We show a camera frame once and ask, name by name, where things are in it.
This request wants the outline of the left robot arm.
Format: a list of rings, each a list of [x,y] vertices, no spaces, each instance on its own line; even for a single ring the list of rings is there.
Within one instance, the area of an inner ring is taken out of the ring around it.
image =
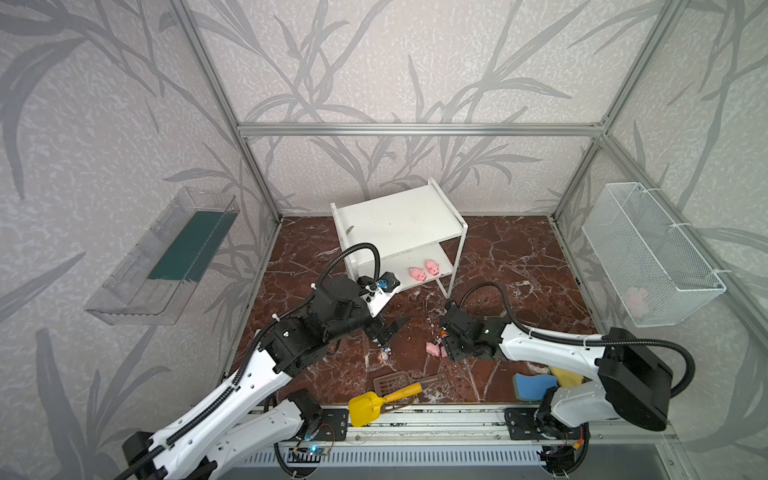
[[[202,401],[154,433],[131,435],[119,478],[217,479],[255,451],[306,432],[321,409],[305,391],[255,419],[247,416],[346,336],[363,331],[385,345],[408,321],[386,323],[380,316],[400,288],[391,272],[376,280],[317,281],[305,301],[257,332],[239,368]]]

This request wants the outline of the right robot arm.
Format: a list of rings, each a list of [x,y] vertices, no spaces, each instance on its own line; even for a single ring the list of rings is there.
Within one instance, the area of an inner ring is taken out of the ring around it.
[[[454,301],[446,304],[440,326],[446,354],[454,362],[530,362],[584,378],[579,386],[545,393],[537,417],[542,427],[576,428],[616,418],[648,431],[667,427],[673,371],[652,351],[653,342],[625,329],[614,327],[605,336],[530,329],[507,315],[473,317]]]

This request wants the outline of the white two-tier shelf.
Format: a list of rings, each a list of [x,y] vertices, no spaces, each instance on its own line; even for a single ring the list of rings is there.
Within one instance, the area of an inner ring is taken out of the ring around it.
[[[435,282],[446,298],[451,296],[468,225],[434,179],[349,206],[332,203],[330,211],[341,248],[375,245],[381,271],[394,273],[401,291]],[[428,259],[439,264],[439,277],[425,271]],[[412,267],[423,269],[427,280],[414,280],[409,275]]]

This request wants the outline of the pink pig toy pair lower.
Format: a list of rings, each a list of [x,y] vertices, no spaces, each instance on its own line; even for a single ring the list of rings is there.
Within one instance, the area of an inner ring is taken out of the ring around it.
[[[437,343],[427,342],[425,344],[425,350],[426,350],[427,354],[430,355],[430,356],[437,357],[437,358],[442,358],[443,357],[442,346],[437,344]]]

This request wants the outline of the brown slotted spatula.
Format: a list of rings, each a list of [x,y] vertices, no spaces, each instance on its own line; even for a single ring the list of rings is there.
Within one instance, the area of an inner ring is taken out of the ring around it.
[[[388,394],[394,393],[397,390],[405,388],[412,384],[420,384],[422,388],[443,382],[447,380],[445,373],[439,373],[432,376],[413,378],[407,372],[394,372],[387,375],[383,375],[372,380],[374,392],[383,397]]]

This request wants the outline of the yellow toy shovel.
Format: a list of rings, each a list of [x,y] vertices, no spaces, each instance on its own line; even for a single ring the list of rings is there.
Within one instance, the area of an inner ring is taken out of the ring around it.
[[[354,397],[348,402],[350,424],[355,428],[366,426],[379,418],[385,404],[415,396],[421,392],[422,385],[414,383],[383,397],[375,392]]]

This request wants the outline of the blue sponge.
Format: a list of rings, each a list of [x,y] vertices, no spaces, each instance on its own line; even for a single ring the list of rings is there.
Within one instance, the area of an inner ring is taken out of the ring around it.
[[[548,374],[527,376],[517,373],[513,378],[515,396],[525,402],[540,402],[549,389],[558,386],[557,378]]]

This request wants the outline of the yellow sponge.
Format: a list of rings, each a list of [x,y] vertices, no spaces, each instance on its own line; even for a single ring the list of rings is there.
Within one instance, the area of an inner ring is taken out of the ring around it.
[[[577,373],[554,366],[549,366],[549,371],[557,379],[558,386],[561,388],[574,388],[584,383],[584,377]]]

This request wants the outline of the green circuit board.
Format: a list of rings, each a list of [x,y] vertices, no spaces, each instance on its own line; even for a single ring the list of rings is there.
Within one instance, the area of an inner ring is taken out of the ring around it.
[[[289,458],[294,463],[320,463],[330,456],[332,450],[330,445],[297,446],[290,451]]]

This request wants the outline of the pink toy in basket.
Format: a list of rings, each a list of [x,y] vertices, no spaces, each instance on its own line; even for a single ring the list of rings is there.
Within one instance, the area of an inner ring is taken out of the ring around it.
[[[650,311],[647,302],[648,296],[649,293],[644,288],[628,288],[623,296],[624,304],[628,312],[634,317],[645,316]]]

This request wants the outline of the aluminium front rail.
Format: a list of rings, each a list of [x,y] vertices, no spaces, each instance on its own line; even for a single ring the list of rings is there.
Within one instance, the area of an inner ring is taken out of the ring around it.
[[[322,428],[321,445],[335,449],[361,446],[411,445],[506,445],[514,439],[504,419],[508,404],[416,404],[384,412],[378,420],[360,428]],[[663,444],[677,443],[672,426],[652,432],[624,420],[595,421],[589,424],[590,443]]]

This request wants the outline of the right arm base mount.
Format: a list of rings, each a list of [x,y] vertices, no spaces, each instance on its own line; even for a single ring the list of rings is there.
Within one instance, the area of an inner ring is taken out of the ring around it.
[[[506,408],[504,423],[511,440],[584,443],[591,438],[587,424],[568,427],[537,407]]]

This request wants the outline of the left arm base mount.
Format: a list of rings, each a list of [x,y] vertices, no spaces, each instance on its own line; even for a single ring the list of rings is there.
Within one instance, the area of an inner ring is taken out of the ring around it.
[[[322,407],[305,389],[290,393],[285,401],[292,402],[299,410],[301,420],[296,440],[343,441],[350,426],[347,407]]]

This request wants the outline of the clear plastic wall bin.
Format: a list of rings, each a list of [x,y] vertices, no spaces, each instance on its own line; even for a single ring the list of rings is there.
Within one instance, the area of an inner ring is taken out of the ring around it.
[[[239,213],[231,193],[181,188],[85,311],[111,326],[175,324]]]

